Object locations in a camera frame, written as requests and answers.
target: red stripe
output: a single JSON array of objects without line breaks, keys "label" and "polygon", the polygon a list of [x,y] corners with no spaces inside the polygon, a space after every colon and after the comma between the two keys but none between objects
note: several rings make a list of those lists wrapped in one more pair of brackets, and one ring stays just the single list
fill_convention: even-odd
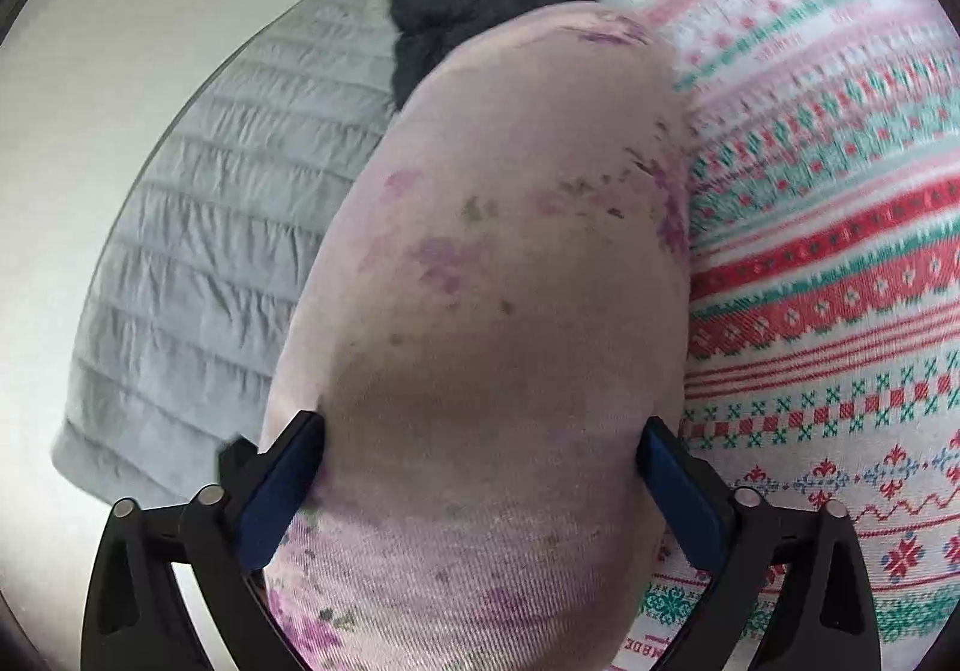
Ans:
[{"label": "red stripe", "polygon": [[907,299],[918,299],[930,289],[947,289],[960,278],[960,266],[954,261],[959,249],[960,236],[952,237],[891,257],[856,275],[837,278],[824,287],[775,302],[752,304],[748,310],[707,318],[698,318],[694,311],[689,354],[702,358],[715,352],[730,354],[748,347],[769,347],[780,338],[822,332],[870,311],[880,312]]},{"label": "red stripe", "polygon": [[[877,339],[877,342],[869,342],[868,344],[861,345],[861,347],[858,347],[858,350],[867,350],[868,348],[886,347],[887,345],[894,344],[894,342],[900,342],[904,340],[904,338],[912,338],[914,336],[923,335],[923,333],[928,333],[931,329],[935,327],[942,327],[945,324],[951,324],[957,319],[957,317],[954,314],[954,310],[957,309],[958,307],[960,307],[960,305],[958,305],[957,303],[949,305],[949,311],[944,312],[946,316],[939,316],[939,317],[932,317],[932,318],[918,317],[920,319],[919,322],[909,321],[909,323],[903,323],[903,324],[907,324],[908,326],[910,326],[911,324],[916,324],[918,328],[906,330],[904,332],[894,332],[893,334],[891,334],[889,337],[886,337],[885,339],[882,339],[882,340]],[[888,326],[888,329],[889,328],[896,328],[896,326]],[[861,341],[861,340],[872,341],[877,337],[878,334],[880,334],[880,331],[872,331],[870,333],[863,333],[862,335],[858,335],[858,336],[851,336],[848,339],[846,339],[846,343],[848,344],[851,341]],[[833,350],[834,348],[841,347],[842,345],[845,345],[845,342],[841,341],[841,342],[837,342],[836,344],[825,345],[824,347],[820,347],[820,348],[822,348],[822,350]],[[774,376],[779,376],[781,379],[783,379],[784,375],[792,374],[792,372],[794,371],[801,371],[804,368],[814,368],[815,366],[825,366],[830,363],[834,363],[837,360],[847,360],[849,356],[850,354],[848,353],[848,351],[844,351],[827,358],[808,360],[806,362],[799,363],[796,365],[788,365],[788,366],[785,366],[784,368],[775,369],[774,371],[754,371],[751,374],[738,374],[735,376],[726,376],[721,378],[709,379],[707,381],[691,382],[690,384],[685,385],[685,387],[693,390],[701,390],[703,388],[712,387],[714,388],[714,392],[715,392],[717,387],[725,384],[736,386],[736,384],[741,381],[750,381],[752,379],[762,379],[762,378],[773,378]],[[784,359],[790,360],[792,359],[792,356],[786,356]]]},{"label": "red stripe", "polygon": [[940,497],[938,497],[936,492],[931,492],[931,494],[929,494],[927,497],[923,499],[923,503],[920,503],[920,506],[917,506],[916,508],[911,506],[910,501],[908,500],[899,500],[896,502],[894,507],[891,508],[889,513],[885,513],[885,514],[881,514],[880,510],[876,506],[872,506],[872,505],[867,506],[867,508],[864,508],[864,510],[861,511],[856,516],[856,519],[853,519],[853,522],[861,521],[861,519],[863,519],[864,516],[867,516],[868,513],[872,513],[877,518],[878,521],[885,522],[891,516],[894,516],[894,513],[896,513],[896,510],[898,508],[906,508],[906,513],[910,514],[911,516],[917,516],[917,514],[919,514],[921,511],[923,511],[924,508],[926,508],[926,504],[929,503],[931,500],[933,501],[933,504],[937,508],[942,510],[943,508],[947,508],[947,506],[949,506],[950,503],[953,502],[953,499],[957,497],[957,494],[960,494],[960,487],[958,487],[957,489],[954,489],[954,491],[950,494],[950,497],[947,498],[947,500],[941,501]]},{"label": "red stripe", "polygon": [[861,538],[877,538],[881,535],[901,535],[902,532],[908,532],[911,530],[926,530],[928,528],[946,525],[948,522],[956,522],[957,520],[960,520],[960,513],[952,513],[950,516],[945,516],[942,519],[931,519],[928,522],[918,522],[914,525],[904,525],[896,528],[884,528],[883,530],[857,531],[856,535],[859,535]]},{"label": "red stripe", "polygon": [[860,333],[859,335],[848,336],[846,338],[843,338],[843,340],[841,341],[834,342],[833,344],[824,344],[822,345],[822,347],[806,348],[805,350],[798,351],[794,354],[785,354],[784,356],[781,356],[781,357],[774,357],[769,360],[760,360],[755,363],[746,363],[745,365],[728,366],[727,368],[713,368],[713,369],[710,369],[709,371],[691,371],[689,374],[686,375],[686,378],[688,379],[688,385],[694,385],[694,384],[699,384],[700,382],[693,382],[693,381],[690,381],[689,379],[700,378],[702,376],[732,374],[733,372],[741,372],[749,368],[764,368],[765,366],[773,366],[773,365],[778,365],[784,362],[792,362],[793,360],[798,360],[803,357],[808,357],[809,355],[812,355],[812,354],[822,354],[825,351],[836,350],[837,348],[844,347],[845,345],[852,344],[853,342],[856,342],[856,341],[872,340],[882,333],[887,333],[887,332],[890,332],[891,330],[899,330],[902,327],[909,327],[911,326],[911,324],[916,324],[919,321],[932,320],[933,318],[937,318],[938,316],[940,316],[942,313],[946,313],[947,311],[952,311],[954,309],[960,310],[960,300],[954,300],[954,302],[944,303],[943,305],[940,305],[938,307],[931,308],[929,311],[925,311],[921,314],[918,314],[913,318],[906,318],[905,320],[895,321],[892,324],[885,324],[882,327],[877,327],[874,330]]},{"label": "red stripe", "polygon": [[813,235],[797,238],[763,254],[754,254],[704,273],[695,273],[690,279],[690,299],[730,292],[737,287],[821,262],[883,232],[954,208],[957,203],[960,203],[960,176],[931,182],[885,203],[877,203]]},{"label": "red stripe", "polygon": [[[754,384],[750,387],[740,387],[735,390],[725,390],[726,395],[742,395],[742,393],[756,393],[761,390],[771,390],[779,387],[786,387],[791,384],[799,384],[803,381],[813,381],[815,379],[826,378],[827,376],[841,374],[844,371],[852,371],[857,368],[864,368],[867,365],[873,365],[875,363],[881,362],[882,360],[890,359],[891,357],[898,357],[901,354],[906,354],[911,351],[916,351],[919,348],[929,347],[934,344],[942,344],[947,338],[955,338],[960,336],[960,329],[950,330],[949,332],[943,333],[934,338],[928,339],[927,341],[919,342],[918,344],[909,345],[904,347],[901,350],[891,351],[887,354],[879,354],[875,357],[871,357],[867,360],[862,360],[859,363],[850,363],[847,365],[839,366],[836,369],[829,369],[828,371],[820,371],[819,374],[805,374],[803,376],[798,376],[797,378],[788,379],[785,382],[772,382],[767,384]],[[688,401],[700,401],[704,398],[716,398],[716,393],[699,393],[699,395],[687,395],[686,399]]]},{"label": "red stripe", "polygon": [[871,588],[873,592],[895,592],[900,589],[909,589],[909,588],[918,588],[922,585],[932,585],[934,582],[942,582],[946,579],[953,579],[954,577],[960,576],[960,571],[952,571],[946,574],[940,574],[939,576],[929,576],[926,579],[918,579],[915,582],[902,582],[899,585],[880,585],[875,588]]}]

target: black plastic mount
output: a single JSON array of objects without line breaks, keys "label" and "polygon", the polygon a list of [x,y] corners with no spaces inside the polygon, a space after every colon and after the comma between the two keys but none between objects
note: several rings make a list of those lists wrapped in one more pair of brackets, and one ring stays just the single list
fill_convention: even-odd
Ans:
[{"label": "black plastic mount", "polygon": [[870,580],[841,503],[800,511],[727,489],[656,417],[637,468],[691,564],[713,577],[654,671],[722,671],[776,564],[784,587],[750,671],[880,671]]},{"label": "black plastic mount", "polygon": [[[82,671],[210,671],[172,564],[190,564],[240,671],[308,671],[256,586],[304,502],[323,458],[323,417],[300,412],[264,454],[248,441],[220,458],[222,486],[189,503],[143,511],[131,499],[110,512],[90,580]],[[766,583],[787,573],[750,671],[880,671],[870,583],[853,523],[835,502],[820,511],[771,506],[752,489],[728,489],[653,417],[637,469],[677,537],[712,583],[655,671],[721,671]],[[957,615],[918,671],[956,663]]]},{"label": "black plastic mount", "polygon": [[[309,671],[257,591],[258,559],[277,549],[323,457],[323,417],[300,412],[262,455],[238,441],[221,457],[226,488],[142,511],[114,504],[97,551],[83,615],[82,671],[209,671],[171,564],[193,566],[200,592],[242,671]],[[224,468],[233,463],[234,468]],[[253,523],[253,530],[244,525]]]}]

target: red and green pattern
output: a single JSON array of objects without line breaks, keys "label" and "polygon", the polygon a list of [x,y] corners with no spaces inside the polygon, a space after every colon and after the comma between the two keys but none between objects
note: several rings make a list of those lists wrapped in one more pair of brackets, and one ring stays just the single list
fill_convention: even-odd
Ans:
[{"label": "red and green pattern", "polygon": [[[653,16],[698,133],[680,436],[774,504],[847,504],[909,671],[960,600],[960,42],[929,0]],[[650,668],[707,584],[667,537],[616,666]]]}]

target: gray quilted blanket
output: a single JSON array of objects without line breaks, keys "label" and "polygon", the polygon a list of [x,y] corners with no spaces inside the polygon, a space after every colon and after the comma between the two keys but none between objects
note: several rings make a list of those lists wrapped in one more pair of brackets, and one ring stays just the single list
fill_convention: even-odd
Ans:
[{"label": "gray quilted blanket", "polygon": [[74,347],[56,468],[183,502],[255,441],[323,232],[392,114],[387,0],[304,0],[194,95],[133,185]]}]

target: red snowflake motif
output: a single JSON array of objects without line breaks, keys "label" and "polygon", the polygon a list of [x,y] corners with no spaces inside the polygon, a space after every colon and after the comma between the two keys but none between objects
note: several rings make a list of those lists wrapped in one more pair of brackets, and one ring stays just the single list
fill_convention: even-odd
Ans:
[{"label": "red snowflake motif", "polygon": [[898,583],[911,568],[917,567],[925,556],[926,551],[913,531],[908,532],[899,543],[883,556],[880,562],[883,570],[890,574],[890,581]]},{"label": "red snowflake motif", "polygon": [[776,577],[786,576],[786,566],[778,562],[776,565],[771,565],[767,568],[767,586],[771,586],[772,583],[776,582]]},{"label": "red snowflake motif", "polygon": [[883,458],[883,463],[885,465],[899,465],[904,460],[906,460],[906,449],[897,444],[887,452],[887,456]]},{"label": "red snowflake motif", "polygon": [[820,463],[813,468],[813,475],[820,476],[821,478],[824,476],[832,476],[834,473],[837,473],[837,466],[834,465],[830,460],[824,460],[823,463]]},{"label": "red snowflake motif", "polygon": [[832,492],[824,492],[821,489],[819,492],[817,492],[817,494],[810,495],[810,497],[808,497],[808,501],[810,501],[810,504],[813,506],[813,508],[822,508],[822,506],[824,506],[824,504],[827,503],[832,497]]},{"label": "red snowflake motif", "polygon": [[952,571],[960,571],[960,532],[944,544],[944,557]]},{"label": "red snowflake motif", "polygon": [[885,485],[880,487],[880,494],[887,500],[893,500],[896,494],[904,488],[903,479],[891,479]]}]

